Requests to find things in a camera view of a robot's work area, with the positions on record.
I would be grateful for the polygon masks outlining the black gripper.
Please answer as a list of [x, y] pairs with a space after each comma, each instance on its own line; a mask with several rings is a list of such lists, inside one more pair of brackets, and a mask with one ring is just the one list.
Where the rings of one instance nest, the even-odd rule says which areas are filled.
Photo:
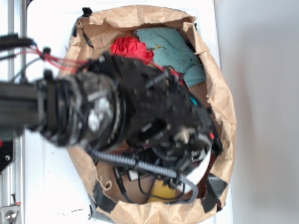
[[169, 69], [105, 53], [89, 70], [113, 84], [108, 147], [125, 140], [135, 147], [149, 144], [161, 154], [183, 154], [204, 149], [207, 138], [215, 154], [222, 152], [210, 110]]

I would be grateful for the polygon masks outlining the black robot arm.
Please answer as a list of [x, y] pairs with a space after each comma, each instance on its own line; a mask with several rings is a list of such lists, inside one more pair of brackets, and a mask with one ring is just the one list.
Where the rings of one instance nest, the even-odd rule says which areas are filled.
[[211, 144], [222, 151], [210, 111], [168, 68], [105, 54], [70, 76], [50, 70], [33, 83], [1, 82], [0, 138], [24, 129], [59, 147], [88, 151], [151, 145], [169, 156]]

